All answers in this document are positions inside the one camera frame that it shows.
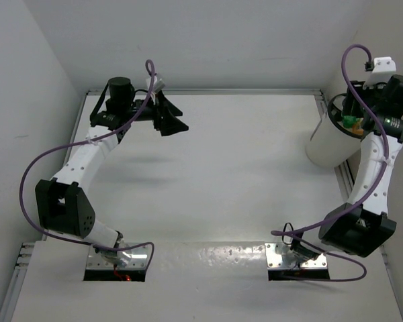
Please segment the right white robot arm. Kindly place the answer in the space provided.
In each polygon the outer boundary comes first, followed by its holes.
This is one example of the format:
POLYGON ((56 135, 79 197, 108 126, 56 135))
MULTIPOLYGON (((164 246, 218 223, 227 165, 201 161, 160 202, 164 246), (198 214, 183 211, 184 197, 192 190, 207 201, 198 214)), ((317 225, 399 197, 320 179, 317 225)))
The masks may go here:
POLYGON ((347 202, 331 211, 319 225, 322 244, 362 258, 386 242, 396 230, 388 218, 388 189, 396 156, 403 146, 403 76, 395 74, 382 89, 357 94, 368 102, 360 110, 363 134, 357 178, 347 202))

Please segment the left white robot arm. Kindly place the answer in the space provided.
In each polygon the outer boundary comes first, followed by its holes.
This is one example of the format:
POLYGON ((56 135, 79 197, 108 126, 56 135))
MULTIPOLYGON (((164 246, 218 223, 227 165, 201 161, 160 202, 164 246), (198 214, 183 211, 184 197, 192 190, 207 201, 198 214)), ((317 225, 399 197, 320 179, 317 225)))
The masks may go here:
POLYGON ((145 99, 136 99, 130 79, 108 80, 89 116, 83 143, 50 180, 40 180, 35 187, 42 228, 77 237, 102 250, 114 252, 121 246, 120 232, 96 218, 87 196, 97 171, 134 121, 151 121, 163 137, 189 129, 179 120, 182 111, 165 97, 162 78, 155 74, 147 85, 145 99))

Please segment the orange juice bottle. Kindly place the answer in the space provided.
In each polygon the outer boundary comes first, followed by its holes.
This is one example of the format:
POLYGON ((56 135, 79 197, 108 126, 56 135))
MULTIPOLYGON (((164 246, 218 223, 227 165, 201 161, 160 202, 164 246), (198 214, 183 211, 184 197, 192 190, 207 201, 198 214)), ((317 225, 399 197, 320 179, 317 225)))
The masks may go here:
POLYGON ((363 135, 363 129, 361 128, 361 123, 357 122, 357 123, 353 124, 353 126, 351 128, 351 132, 353 134, 355 134, 356 136, 361 137, 363 135))

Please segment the green plastic bottle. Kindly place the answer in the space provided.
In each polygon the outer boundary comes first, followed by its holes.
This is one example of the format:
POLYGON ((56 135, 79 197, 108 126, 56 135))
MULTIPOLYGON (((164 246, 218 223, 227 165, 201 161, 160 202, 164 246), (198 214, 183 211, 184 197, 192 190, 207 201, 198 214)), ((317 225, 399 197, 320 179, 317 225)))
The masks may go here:
POLYGON ((344 115, 342 116, 342 125, 346 129, 351 129, 360 122, 360 118, 352 116, 352 115, 344 115))

